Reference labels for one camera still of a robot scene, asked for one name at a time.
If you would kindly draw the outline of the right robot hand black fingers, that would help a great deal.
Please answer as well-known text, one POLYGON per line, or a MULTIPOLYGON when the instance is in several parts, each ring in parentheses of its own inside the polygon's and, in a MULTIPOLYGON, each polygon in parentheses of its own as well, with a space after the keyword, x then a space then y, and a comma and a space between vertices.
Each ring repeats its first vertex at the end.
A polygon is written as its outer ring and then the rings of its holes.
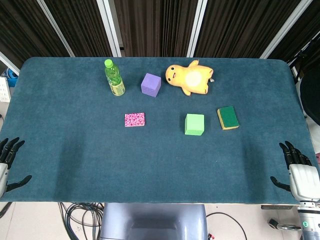
POLYGON ((289 175, 289 184, 278 181, 274 176, 271 182, 280 189, 290 192, 299 202, 318 202, 320 200, 320 176, 318 169, 312 165, 310 159, 292 143, 280 142, 286 168, 289 175))

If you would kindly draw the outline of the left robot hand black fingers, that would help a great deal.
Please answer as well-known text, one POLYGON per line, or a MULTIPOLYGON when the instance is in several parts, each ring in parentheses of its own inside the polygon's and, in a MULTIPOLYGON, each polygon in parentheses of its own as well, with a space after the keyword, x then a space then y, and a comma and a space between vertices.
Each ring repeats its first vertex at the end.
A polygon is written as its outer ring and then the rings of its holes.
POLYGON ((8 138, 0 142, 0 197, 7 192, 20 188, 26 185, 31 179, 32 175, 27 175, 24 179, 18 182, 8 184, 8 176, 16 154, 21 146, 25 143, 16 137, 9 141, 8 138))

